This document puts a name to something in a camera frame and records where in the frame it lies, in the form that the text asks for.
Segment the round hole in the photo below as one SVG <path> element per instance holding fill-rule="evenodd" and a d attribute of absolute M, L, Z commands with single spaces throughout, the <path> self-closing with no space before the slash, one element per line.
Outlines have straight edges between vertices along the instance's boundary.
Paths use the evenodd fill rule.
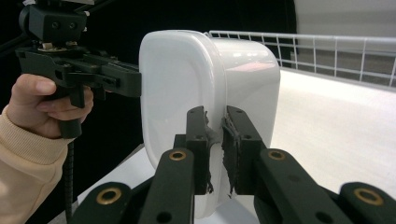
<path fill-rule="evenodd" d="M 116 192 L 114 192 L 114 191 L 109 191 L 109 192 L 104 193 L 104 194 L 102 195 L 102 198 L 105 199 L 105 200 L 111 200 L 111 199 L 114 198 L 115 196 L 116 196 Z"/>
<path fill-rule="evenodd" d="M 116 202 L 121 197 L 121 190 L 118 188 L 108 188 L 100 191 L 96 197 L 99 204 L 107 205 Z"/>
<path fill-rule="evenodd" d="M 355 189 L 353 192 L 358 199 L 365 203 L 376 206 L 384 204 L 382 197 L 371 189 Z"/>
<path fill-rule="evenodd" d="M 168 212 L 161 212 L 157 216 L 157 221 L 159 223 L 168 223 L 172 220 L 172 215 Z"/>
<path fill-rule="evenodd" d="M 182 161 L 186 158 L 186 153 L 183 151 L 174 151 L 169 155 L 172 161 Z"/>
<path fill-rule="evenodd" d="M 332 223 L 332 217 L 327 215 L 324 212 L 317 212 L 315 214 L 315 216 L 317 217 L 317 219 L 323 223 Z"/>
<path fill-rule="evenodd" d="M 276 160 L 276 161 L 282 161 L 282 160 L 285 160 L 285 158 L 286 158 L 285 154 L 283 154 L 280 151 L 269 151 L 268 156 L 271 159 Z"/>

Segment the wire rack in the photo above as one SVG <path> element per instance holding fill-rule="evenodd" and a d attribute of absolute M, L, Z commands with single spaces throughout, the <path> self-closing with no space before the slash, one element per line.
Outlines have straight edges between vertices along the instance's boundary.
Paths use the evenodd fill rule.
<path fill-rule="evenodd" d="M 263 43 L 281 67 L 396 88 L 396 38 L 210 31 Z"/>

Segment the human hand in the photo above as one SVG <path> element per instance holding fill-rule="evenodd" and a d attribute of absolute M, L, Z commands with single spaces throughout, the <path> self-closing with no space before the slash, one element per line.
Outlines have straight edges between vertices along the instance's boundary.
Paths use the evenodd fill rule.
<path fill-rule="evenodd" d="M 45 101 L 56 91 L 55 83 L 35 75 L 21 75 L 12 87 L 7 115 L 9 120 L 24 130 L 47 138 L 59 138 L 59 120 L 80 119 L 84 121 L 93 107 L 93 93 L 84 87 L 85 107 L 70 104 L 69 97 Z"/>

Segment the screw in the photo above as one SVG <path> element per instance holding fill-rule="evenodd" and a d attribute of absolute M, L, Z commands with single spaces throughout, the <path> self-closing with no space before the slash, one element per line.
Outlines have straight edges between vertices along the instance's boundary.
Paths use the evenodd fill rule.
<path fill-rule="evenodd" d="M 77 28 L 77 24 L 75 22 L 71 22 L 70 25 L 69 25 L 69 28 L 71 30 L 75 30 Z"/>
<path fill-rule="evenodd" d="M 61 24 L 59 24 L 59 22 L 57 22 L 57 21 L 52 23 L 52 28 L 53 29 L 59 29 L 60 26 L 61 26 Z"/>

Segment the finger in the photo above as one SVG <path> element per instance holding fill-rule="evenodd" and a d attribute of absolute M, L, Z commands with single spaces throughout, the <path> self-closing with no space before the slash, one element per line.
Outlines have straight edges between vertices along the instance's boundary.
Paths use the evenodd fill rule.
<path fill-rule="evenodd" d="M 30 74 L 20 75 L 12 88 L 13 94 L 26 95 L 51 95 L 55 93 L 56 85 L 52 80 Z"/>
<path fill-rule="evenodd" d="M 93 93 L 89 87 L 84 87 L 84 102 L 85 106 L 93 101 Z M 62 112 L 67 110 L 76 109 L 75 106 L 70 104 L 70 98 L 64 97 L 52 101 L 41 102 L 37 105 L 37 110 L 42 112 Z"/>
<path fill-rule="evenodd" d="M 61 112 L 49 112 L 48 115 L 54 119 L 59 120 L 80 119 L 86 117 L 89 113 L 91 113 L 92 108 L 93 102 L 87 104 L 84 108 L 76 108 Z"/>

